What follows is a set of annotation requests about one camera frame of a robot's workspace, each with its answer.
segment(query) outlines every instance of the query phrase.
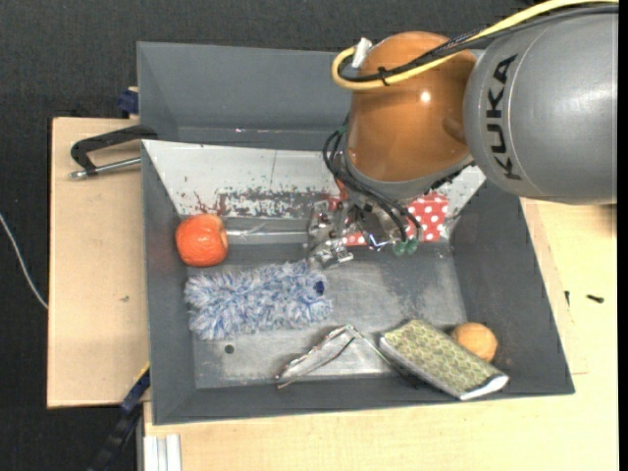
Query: metal object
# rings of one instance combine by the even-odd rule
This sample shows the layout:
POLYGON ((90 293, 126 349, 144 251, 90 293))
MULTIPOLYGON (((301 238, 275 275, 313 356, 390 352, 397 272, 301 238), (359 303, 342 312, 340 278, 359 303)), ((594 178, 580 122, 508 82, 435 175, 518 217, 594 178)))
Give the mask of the metal object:
POLYGON ((127 143, 135 139, 157 139, 157 133, 147 126, 133 126, 131 128, 106 132, 104 134, 99 134, 97 136, 77 141, 73 145, 70 155, 81 167, 83 167, 83 169, 81 171, 74 171, 73 173, 70 173, 69 177, 72 179, 87 178, 96 176, 100 173, 105 173, 107 171, 113 171, 126 166, 139 164, 141 159, 136 157, 120 162, 105 164, 103 166, 96 166, 87 155, 90 152, 127 143))
POLYGON ((328 201, 314 203, 307 226, 310 262, 318 262, 325 268, 353 259, 353 254, 342 241, 345 231, 343 218, 342 214, 330 210, 328 201))
POLYGON ((105 173, 107 171, 114 171, 116 169, 125 168, 126 166, 134 166, 135 164, 140 164, 141 158, 135 157, 134 159, 126 159, 124 161, 114 162, 112 164, 105 164, 103 166, 96 166, 88 170, 82 171, 72 171, 68 174, 69 178, 87 178, 88 176, 99 175, 100 173, 105 173))
POLYGON ((496 40, 464 97, 477 165, 507 192, 617 200, 618 16, 552 21, 496 40))

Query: red polka dot fabric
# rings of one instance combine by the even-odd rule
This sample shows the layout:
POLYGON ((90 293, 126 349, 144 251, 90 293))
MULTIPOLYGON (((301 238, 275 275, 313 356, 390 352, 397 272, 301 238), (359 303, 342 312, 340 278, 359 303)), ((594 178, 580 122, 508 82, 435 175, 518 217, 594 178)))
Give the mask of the red polka dot fabric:
MULTIPOLYGON (((339 201, 338 198, 331 197, 330 210, 335 210, 339 201)), ((407 205, 408 211, 421 224, 424 242, 436 242, 441 238, 447 207, 446 196, 436 192, 418 197, 407 205)), ((406 232, 409 236, 416 236, 416 228, 410 221, 408 221, 406 232)), ((360 232, 347 234, 342 240, 347 247, 366 245, 366 239, 360 232)))

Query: black cable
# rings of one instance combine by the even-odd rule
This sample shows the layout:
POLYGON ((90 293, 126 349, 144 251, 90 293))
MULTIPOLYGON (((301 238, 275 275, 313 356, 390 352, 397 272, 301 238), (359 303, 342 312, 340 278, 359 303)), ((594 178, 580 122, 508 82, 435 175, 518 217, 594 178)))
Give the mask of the black cable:
POLYGON ((323 160, 325 162, 325 165, 330 170, 335 179, 340 180, 346 186, 354 189, 359 193, 362 193, 369 199, 375 201, 375 203, 379 207, 381 207, 382 210, 384 210, 384 212, 394 221, 396 226, 399 228, 401 240, 406 241, 407 234, 405 232, 405 225, 403 224, 401 219, 394 213, 393 210, 396 209, 402 216, 408 218, 412 222, 412 224, 414 224, 417 231, 420 231, 421 224, 414 217, 414 215, 412 215, 406 207, 373 190, 366 184, 360 182, 344 169, 337 167, 334 163, 339 153, 340 142, 342 140, 342 137, 344 136, 344 132, 346 131, 347 122, 348 116, 345 119, 344 125, 340 129, 333 132, 325 141, 325 144, 323 145, 323 160), (334 142, 334 147, 330 152, 330 145, 332 144, 332 141, 334 142))

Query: floor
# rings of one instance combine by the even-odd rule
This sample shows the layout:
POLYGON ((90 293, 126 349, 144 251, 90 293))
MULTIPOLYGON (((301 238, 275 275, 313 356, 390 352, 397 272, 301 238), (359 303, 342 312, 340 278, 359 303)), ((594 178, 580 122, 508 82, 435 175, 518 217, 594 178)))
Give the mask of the floor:
MULTIPOLYGON (((530 1, 0 0, 0 213, 45 295, 49 121, 122 117, 137 40, 339 50, 363 34, 453 35, 530 1)), ((0 469, 85 469, 117 409, 46 409, 46 311, 4 232, 0 308, 0 469)), ((130 447, 112 470, 133 468, 130 447)))

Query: gray bin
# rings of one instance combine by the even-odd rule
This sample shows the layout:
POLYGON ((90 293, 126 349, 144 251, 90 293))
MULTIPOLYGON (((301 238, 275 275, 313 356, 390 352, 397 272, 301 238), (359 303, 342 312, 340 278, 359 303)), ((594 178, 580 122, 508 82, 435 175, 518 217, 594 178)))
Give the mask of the gray bin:
MULTIPOLYGON (((320 150, 349 106, 322 52, 141 43, 140 114, 161 139, 320 150)), ((203 342, 188 329, 180 260, 180 213, 142 148, 145 269, 156 424, 459 402, 411 388, 366 346, 278 391, 272 375, 336 326, 374 339, 403 319, 440 327, 487 323, 500 339, 496 366, 510 383, 491 399, 573 393, 574 388, 519 200, 490 184, 463 210, 449 240, 412 257, 356 252, 328 272, 335 311, 319 328, 203 342), (226 344, 233 351, 225 351, 226 344)), ((218 269, 303 257, 298 241, 234 245, 218 269)))

